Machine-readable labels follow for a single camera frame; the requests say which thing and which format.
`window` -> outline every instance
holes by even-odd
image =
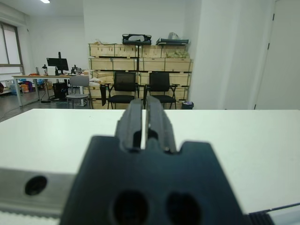
[[[23,73],[18,30],[0,22],[0,75]]]

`floor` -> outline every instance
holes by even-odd
[[[44,91],[40,91],[40,96],[44,95]],[[36,98],[36,93],[26,93],[23,94],[24,100],[32,100]],[[21,113],[29,111],[31,109],[67,109],[68,105],[66,101],[52,101],[51,103],[40,103],[40,101],[31,103],[20,107],[18,104],[17,96],[6,95],[0,97],[0,122],[8,120],[14,116],[17,116]],[[75,109],[86,109],[87,107],[81,107],[80,105],[74,105]]]

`computer monitor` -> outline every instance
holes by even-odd
[[[57,67],[58,70],[69,70],[67,59],[47,58],[48,66]]]

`window frame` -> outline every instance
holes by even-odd
[[[7,48],[7,45],[6,45],[4,25],[10,26],[10,27],[14,28],[14,30],[15,30],[15,37],[16,37],[16,40],[17,40],[17,47],[18,47],[18,54],[19,54],[19,58],[20,58],[20,64],[10,64],[9,63],[8,48]],[[18,28],[16,26],[14,26],[14,25],[11,25],[11,24],[8,24],[8,23],[2,22],[2,21],[0,21],[0,27],[2,28],[2,32],[3,32],[4,45],[5,45],[5,50],[6,50],[6,57],[7,57],[7,61],[8,61],[8,64],[0,64],[0,67],[20,67],[21,68],[21,72],[20,73],[22,75],[24,75],[24,65],[23,65],[21,48],[20,48]]]

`white wall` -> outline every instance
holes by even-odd
[[[186,0],[183,38],[189,39],[187,46],[190,58],[194,59],[198,44],[202,0]]]
[[[248,109],[266,52],[273,0],[202,0],[190,100]]]
[[[254,108],[252,97],[259,85],[257,79],[263,75],[273,12],[273,0],[242,1],[230,79],[221,108]]]
[[[16,26],[25,74],[34,72],[26,15],[14,8],[0,3],[0,21]],[[11,80],[12,74],[0,75],[0,81]]]
[[[184,0],[83,0],[87,43],[100,39],[121,43],[122,34],[152,35],[167,38],[169,32],[180,37],[184,29]]]
[[[74,65],[88,68],[82,16],[31,16],[29,32],[34,65],[40,73],[46,58],[57,58],[58,52],[67,59],[70,71]]]

